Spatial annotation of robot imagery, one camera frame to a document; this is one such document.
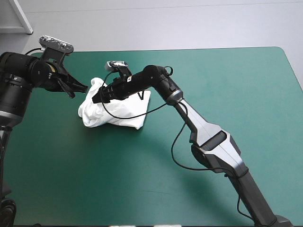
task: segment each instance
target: white floor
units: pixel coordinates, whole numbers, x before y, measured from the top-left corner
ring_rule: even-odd
[[[41,35],[75,51],[281,47],[303,87],[303,0],[19,0],[34,33],[0,34],[0,54]]]

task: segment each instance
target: white towel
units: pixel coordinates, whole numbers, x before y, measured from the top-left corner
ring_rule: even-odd
[[[102,103],[93,103],[92,97],[98,92],[102,84],[103,80],[100,78],[93,78],[91,80],[91,88],[89,89],[84,102],[78,109],[78,115],[82,117],[83,124],[90,128],[97,127],[105,123],[134,127],[136,129],[141,128],[146,115],[133,119],[117,119],[106,112]],[[139,98],[138,94],[134,94],[125,100],[110,100],[110,103],[106,103],[104,105],[114,116],[132,117],[143,114],[147,111],[150,96],[151,92],[145,91],[143,100]]]

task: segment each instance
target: green table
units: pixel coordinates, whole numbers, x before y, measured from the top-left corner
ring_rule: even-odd
[[[231,133],[276,214],[303,224],[303,96],[282,49],[75,52],[65,67],[89,85],[108,60],[133,73],[170,65],[185,99]],[[152,89],[149,109],[163,104]],[[148,115],[140,130],[83,126],[85,94],[35,89],[9,142],[5,179],[27,225],[252,225],[236,211],[237,194],[223,174],[175,165],[170,146],[182,125],[174,108]],[[176,158],[193,158],[186,129]]]

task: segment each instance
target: wheel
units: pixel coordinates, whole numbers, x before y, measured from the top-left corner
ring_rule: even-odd
[[[0,208],[0,227],[12,227],[16,215],[16,205],[11,199],[4,199]]]

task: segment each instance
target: silver robot arm segment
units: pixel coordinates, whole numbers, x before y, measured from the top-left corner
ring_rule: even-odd
[[[92,98],[94,103],[123,100],[149,87],[155,88],[168,105],[176,108],[191,130],[191,150],[196,160],[215,173],[225,172],[258,227],[292,227],[286,218],[274,215],[245,166],[232,136],[219,125],[209,123],[183,98],[183,91],[171,79],[167,67],[149,65],[134,75],[125,61],[110,61],[107,70],[119,72],[120,78]]]

